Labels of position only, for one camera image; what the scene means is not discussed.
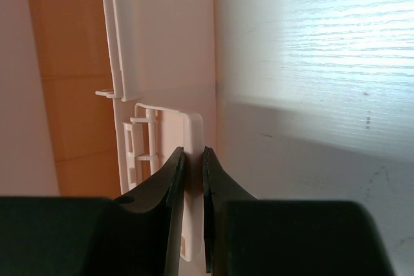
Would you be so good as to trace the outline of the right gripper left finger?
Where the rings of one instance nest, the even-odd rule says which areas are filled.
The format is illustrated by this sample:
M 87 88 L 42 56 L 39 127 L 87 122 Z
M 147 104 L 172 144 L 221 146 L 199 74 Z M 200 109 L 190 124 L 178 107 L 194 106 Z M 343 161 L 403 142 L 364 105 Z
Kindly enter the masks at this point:
M 2 275 L 177 275 L 185 154 L 124 195 L 1 198 Z

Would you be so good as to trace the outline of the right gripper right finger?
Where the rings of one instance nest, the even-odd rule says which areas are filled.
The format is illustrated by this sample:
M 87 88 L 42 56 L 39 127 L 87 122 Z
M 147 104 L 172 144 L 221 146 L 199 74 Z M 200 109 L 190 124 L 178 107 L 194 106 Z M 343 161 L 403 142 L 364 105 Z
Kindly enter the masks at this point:
M 202 158 L 206 271 L 212 275 L 393 275 L 372 216 L 346 200 L 260 200 Z

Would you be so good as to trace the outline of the pink plastic toolbox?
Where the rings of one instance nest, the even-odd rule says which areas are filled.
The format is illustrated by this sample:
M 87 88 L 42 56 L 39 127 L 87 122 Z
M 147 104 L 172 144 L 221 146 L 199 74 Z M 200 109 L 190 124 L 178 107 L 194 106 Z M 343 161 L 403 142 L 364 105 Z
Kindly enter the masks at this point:
M 213 0 L 1 0 L 1 198 L 114 200 L 181 147 L 198 259 L 214 67 Z

